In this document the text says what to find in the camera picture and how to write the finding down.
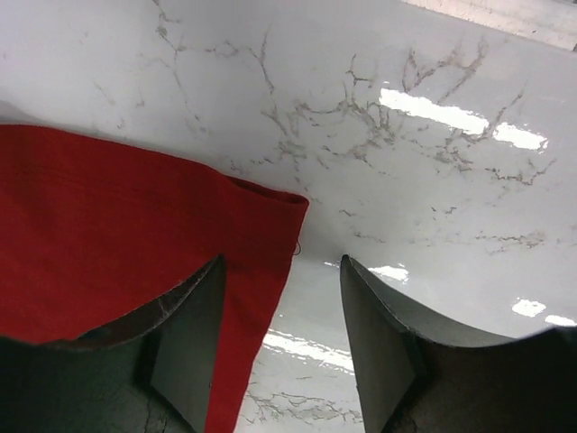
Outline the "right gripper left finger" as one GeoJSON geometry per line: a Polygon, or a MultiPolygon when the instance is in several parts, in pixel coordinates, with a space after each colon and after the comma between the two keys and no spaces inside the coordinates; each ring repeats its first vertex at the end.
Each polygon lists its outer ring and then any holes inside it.
{"type": "Polygon", "coordinates": [[[216,257],[74,340],[1,341],[4,432],[201,432],[223,319],[216,257]]]}

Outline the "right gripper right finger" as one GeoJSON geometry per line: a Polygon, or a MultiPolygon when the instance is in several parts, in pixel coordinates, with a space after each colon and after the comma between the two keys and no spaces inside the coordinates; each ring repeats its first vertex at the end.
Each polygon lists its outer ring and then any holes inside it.
{"type": "Polygon", "coordinates": [[[347,336],[368,432],[573,432],[576,331],[493,334],[340,263],[347,336]]]}

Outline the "dark red t shirt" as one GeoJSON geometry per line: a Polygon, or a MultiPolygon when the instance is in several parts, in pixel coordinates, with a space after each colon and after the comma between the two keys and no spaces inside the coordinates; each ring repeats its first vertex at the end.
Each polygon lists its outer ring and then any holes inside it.
{"type": "Polygon", "coordinates": [[[168,154],[5,125],[1,341],[74,340],[223,257],[223,319],[201,432],[231,432],[308,205],[168,154]]]}

